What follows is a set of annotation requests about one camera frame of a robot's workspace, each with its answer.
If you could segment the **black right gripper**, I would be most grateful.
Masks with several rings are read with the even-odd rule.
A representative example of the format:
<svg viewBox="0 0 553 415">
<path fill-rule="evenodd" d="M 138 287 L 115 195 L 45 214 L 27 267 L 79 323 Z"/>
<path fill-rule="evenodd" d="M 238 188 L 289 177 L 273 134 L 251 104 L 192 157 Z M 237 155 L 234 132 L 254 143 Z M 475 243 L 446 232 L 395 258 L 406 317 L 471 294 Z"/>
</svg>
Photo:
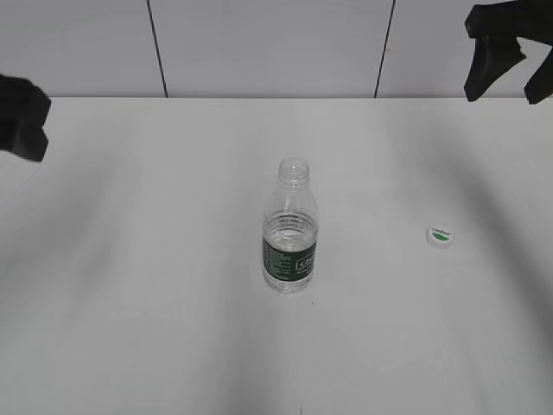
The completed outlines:
<svg viewBox="0 0 553 415">
<path fill-rule="evenodd" d="M 475 4 L 465 20 L 465 29 L 470 38 L 477 38 L 464 85 L 467 100 L 474 102 L 496 80 L 526 59 L 518 37 L 552 45 L 552 2 Z M 530 105 L 539 104 L 552 95 L 552 59 L 553 51 L 550 50 L 524 87 Z"/>
</svg>

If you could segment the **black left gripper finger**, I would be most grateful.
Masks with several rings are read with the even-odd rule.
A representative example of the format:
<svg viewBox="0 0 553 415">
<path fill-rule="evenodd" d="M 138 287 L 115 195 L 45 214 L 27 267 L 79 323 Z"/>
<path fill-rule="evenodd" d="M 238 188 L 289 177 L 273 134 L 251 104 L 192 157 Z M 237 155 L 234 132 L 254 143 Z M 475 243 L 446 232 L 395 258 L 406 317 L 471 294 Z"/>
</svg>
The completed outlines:
<svg viewBox="0 0 553 415">
<path fill-rule="evenodd" d="M 1 151 L 41 163 L 48 147 L 43 130 L 51 100 L 30 80 L 1 75 Z"/>
</svg>

